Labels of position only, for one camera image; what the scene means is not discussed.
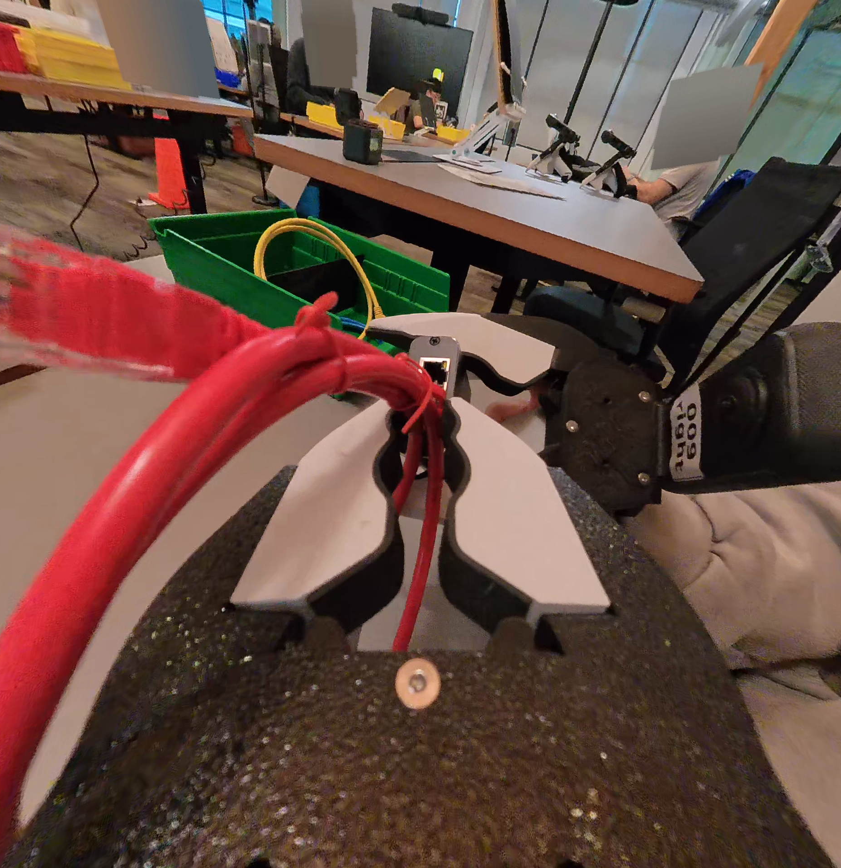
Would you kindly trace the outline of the black ethernet splitter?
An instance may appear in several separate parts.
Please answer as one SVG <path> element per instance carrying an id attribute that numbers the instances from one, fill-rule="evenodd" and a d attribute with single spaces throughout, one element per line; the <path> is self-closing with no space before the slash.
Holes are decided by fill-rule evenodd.
<path id="1" fill-rule="evenodd" d="M 461 352 L 458 341 L 446 336 L 418 336 L 411 342 L 409 357 L 439 386 L 448 400 L 455 395 Z"/>

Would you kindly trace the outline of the black floor lamp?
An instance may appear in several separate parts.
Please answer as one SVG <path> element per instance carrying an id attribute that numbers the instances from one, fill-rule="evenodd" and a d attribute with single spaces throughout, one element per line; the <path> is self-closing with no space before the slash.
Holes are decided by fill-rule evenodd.
<path id="1" fill-rule="evenodd" d="M 605 28 L 609 22 L 611 12 L 613 11 L 613 9 L 615 7 L 628 8 L 628 7 L 632 7 L 633 5 L 636 5 L 637 3 L 638 3 L 638 1 L 604 1 L 604 2 L 602 2 L 603 11 L 601 13 L 598 24 L 595 28 L 595 32 L 593 33 L 590 47 L 586 52 L 586 57 L 583 61 L 580 73 L 578 75 L 578 79 L 576 81 L 576 84 L 575 84 L 573 92 L 572 92 L 571 99 L 570 99 L 568 106 L 567 106 L 567 111 L 566 111 L 565 118 L 564 118 L 564 124 L 566 124 L 567 126 L 570 125 L 570 122 L 572 120 L 575 109 L 577 107 L 580 95 L 582 94 L 582 91 L 585 87 L 586 80 L 588 78 L 588 75 L 589 75 L 589 72 L 591 69 L 591 65 L 592 65 L 592 63 L 595 59 L 595 56 L 598 52 L 598 49 L 600 47 L 600 42 L 602 40 L 602 36 L 604 35 Z"/>

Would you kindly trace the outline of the stack of yellow bins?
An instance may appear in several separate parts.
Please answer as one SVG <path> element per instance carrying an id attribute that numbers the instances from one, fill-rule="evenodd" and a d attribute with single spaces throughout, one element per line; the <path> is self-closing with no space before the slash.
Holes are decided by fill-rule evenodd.
<path id="1" fill-rule="evenodd" d="M 14 39 L 32 74 L 55 81 L 133 89 L 123 78 L 111 47 L 46 28 L 18 28 Z"/>

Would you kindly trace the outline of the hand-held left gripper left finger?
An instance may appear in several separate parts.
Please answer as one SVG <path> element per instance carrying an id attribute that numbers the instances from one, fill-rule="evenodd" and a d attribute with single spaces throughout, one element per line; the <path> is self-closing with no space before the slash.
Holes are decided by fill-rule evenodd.
<path id="1" fill-rule="evenodd" d="M 402 462 L 388 404 L 372 404 L 297 465 L 241 573 L 239 609 L 336 621 L 346 634 L 401 590 L 405 547 L 392 488 Z"/>

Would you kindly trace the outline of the person's pale sweatshirt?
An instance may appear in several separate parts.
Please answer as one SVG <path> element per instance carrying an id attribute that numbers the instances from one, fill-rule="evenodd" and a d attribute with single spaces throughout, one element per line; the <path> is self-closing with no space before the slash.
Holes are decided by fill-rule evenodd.
<path id="1" fill-rule="evenodd" d="M 841 672 L 797 666 L 737 684 L 789 800 L 841 867 Z"/>

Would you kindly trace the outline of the green plastic bin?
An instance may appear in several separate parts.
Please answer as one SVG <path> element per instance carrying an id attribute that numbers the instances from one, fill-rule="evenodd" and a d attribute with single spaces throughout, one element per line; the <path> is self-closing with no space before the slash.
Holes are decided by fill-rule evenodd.
<path id="1" fill-rule="evenodd" d="M 361 280 L 341 250 L 321 237 L 286 230 L 264 254 L 264 277 L 255 273 L 255 250 L 271 226 L 296 219 L 291 209 L 166 216 L 149 221 L 176 283 L 214 298 L 272 328 L 292 326 L 297 312 L 337 292 L 331 326 L 359 337 L 369 320 Z M 386 316 L 448 311 L 447 274 L 397 254 L 376 241 L 315 220 L 358 260 Z"/>

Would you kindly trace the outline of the blue striped jacket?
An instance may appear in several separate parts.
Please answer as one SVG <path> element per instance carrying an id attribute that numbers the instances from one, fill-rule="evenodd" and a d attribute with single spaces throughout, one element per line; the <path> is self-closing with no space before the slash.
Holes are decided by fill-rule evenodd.
<path id="1" fill-rule="evenodd" d="M 694 213 L 692 220 L 697 222 L 706 213 L 715 213 L 721 210 L 730 198 L 749 186 L 755 175 L 756 172 L 751 169 L 736 170 L 736 172 L 725 178 L 712 192 L 707 194 L 700 207 Z"/>

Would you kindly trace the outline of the black mesh office chair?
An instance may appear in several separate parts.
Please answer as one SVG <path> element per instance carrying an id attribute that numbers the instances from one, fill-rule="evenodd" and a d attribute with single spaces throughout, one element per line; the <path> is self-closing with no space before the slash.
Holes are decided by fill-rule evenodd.
<path id="1" fill-rule="evenodd" d="M 704 283 L 677 306 L 657 341 L 683 386 L 717 321 L 772 267 L 812 235 L 841 194 L 841 166 L 771 157 L 685 245 Z"/>

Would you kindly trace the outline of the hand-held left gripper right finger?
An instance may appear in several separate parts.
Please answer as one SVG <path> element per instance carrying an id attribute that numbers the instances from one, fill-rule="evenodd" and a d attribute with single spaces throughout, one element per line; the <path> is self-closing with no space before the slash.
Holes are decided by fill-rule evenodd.
<path id="1" fill-rule="evenodd" d="M 463 398 L 444 410 L 443 438 L 448 602 L 490 635 L 511 618 L 537 627 L 546 616 L 605 613 L 610 598 L 544 460 Z"/>

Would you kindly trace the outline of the stack of red bins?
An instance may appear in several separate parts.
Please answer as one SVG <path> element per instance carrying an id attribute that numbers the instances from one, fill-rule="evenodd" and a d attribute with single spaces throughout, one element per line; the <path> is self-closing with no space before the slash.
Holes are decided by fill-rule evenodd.
<path id="1" fill-rule="evenodd" d="M 28 72 L 17 42 L 18 33 L 18 27 L 0 21 L 0 71 L 2 72 L 12 74 Z"/>

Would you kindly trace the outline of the white papers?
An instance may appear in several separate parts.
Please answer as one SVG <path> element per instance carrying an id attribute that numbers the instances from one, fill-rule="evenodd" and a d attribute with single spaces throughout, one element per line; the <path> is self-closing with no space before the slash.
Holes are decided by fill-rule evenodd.
<path id="1" fill-rule="evenodd" d="M 556 188 L 553 184 L 542 181 L 513 179 L 502 173 L 482 172 L 469 168 L 458 161 L 446 160 L 444 156 L 436 156 L 435 161 L 449 174 L 478 187 L 521 193 L 555 201 L 566 200 L 565 188 L 562 185 Z"/>

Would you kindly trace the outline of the dark green box device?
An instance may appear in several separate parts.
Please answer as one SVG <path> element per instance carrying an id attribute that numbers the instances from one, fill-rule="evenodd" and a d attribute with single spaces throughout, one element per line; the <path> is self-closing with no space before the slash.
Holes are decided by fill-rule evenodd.
<path id="1" fill-rule="evenodd" d="M 376 166 L 383 155 L 383 129 L 359 118 L 349 119 L 343 126 L 342 155 L 353 163 Z"/>

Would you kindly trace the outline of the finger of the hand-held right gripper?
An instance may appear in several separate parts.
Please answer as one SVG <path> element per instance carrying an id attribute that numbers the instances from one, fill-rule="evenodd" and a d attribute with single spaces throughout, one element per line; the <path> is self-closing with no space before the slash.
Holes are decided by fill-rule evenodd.
<path id="1" fill-rule="evenodd" d="M 546 423 L 540 410 L 485 410 L 485 415 L 520 439 L 547 466 L 553 466 L 545 454 Z"/>
<path id="2" fill-rule="evenodd" d="M 474 374 L 499 394 L 517 395 L 557 369 L 553 345 L 477 313 L 390 316 L 374 320 L 368 336 L 418 361 L 454 359 L 448 395 L 463 373 Z"/>

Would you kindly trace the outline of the spare gripper on white stand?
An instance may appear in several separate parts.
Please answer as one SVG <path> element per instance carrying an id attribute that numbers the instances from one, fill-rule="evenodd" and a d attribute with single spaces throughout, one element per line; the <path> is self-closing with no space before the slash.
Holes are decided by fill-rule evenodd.
<path id="1" fill-rule="evenodd" d="M 562 122 L 556 114 L 547 114 L 545 124 L 550 132 L 549 142 L 531 159 L 525 171 L 528 175 L 545 176 L 567 181 L 573 176 L 573 163 L 580 142 L 579 135 Z"/>
<path id="2" fill-rule="evenodd" d="M 626 177 L 624 171 L 630 161 L 637 155 L 636 148 L 624 142 L 610 129 L 605 130 L 601 134 L 600 139 L 602 144 L 606 144 L 614 149 L 614 154 L 598 168 L 593 169 L 581 181 L 581 186 L 583 188 L 612 193 L 615 200 L 623 197 L 636 199 L 637 188 Z"/>

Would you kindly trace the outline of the teal chair seat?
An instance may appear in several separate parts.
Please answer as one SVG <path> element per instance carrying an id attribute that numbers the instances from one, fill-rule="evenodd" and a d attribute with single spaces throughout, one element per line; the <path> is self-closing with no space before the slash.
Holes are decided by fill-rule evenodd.
<path id="1" fill-rule="evenodd" d="M 636 359 L 651 352 L 662 331 L 661 322 L 642 320 L 622 305 L 571 286 L 535 288 L 523 315 L 563 323 L 604 349 Z"/>

